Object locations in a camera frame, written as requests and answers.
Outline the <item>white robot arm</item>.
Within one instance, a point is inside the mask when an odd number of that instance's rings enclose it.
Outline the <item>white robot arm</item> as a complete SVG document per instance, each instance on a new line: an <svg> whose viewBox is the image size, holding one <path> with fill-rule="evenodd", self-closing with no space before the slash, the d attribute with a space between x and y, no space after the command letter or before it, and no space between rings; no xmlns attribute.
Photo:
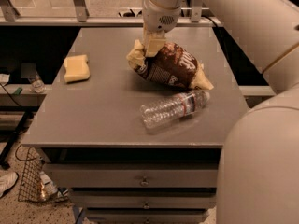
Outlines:
<svg viewBox="0 0 299 224"><path fill-rule="evenodd" d="M179 0L146 0L146 24ZM299 224L299 10L288 0L200 0L266 81L221 150L217 224Z"/></svg>

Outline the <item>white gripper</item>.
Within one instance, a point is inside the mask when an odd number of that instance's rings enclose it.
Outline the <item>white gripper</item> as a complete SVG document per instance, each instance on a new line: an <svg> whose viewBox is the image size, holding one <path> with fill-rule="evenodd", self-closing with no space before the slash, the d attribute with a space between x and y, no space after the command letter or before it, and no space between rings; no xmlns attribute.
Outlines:
<svg viewBox="0 0 299 224"><path fill-rule="evenodd" d="M155 57L166 42L165 33L178 22L181 0L144 0L143 20L147 29L143 33L145 57Z"/></svg>

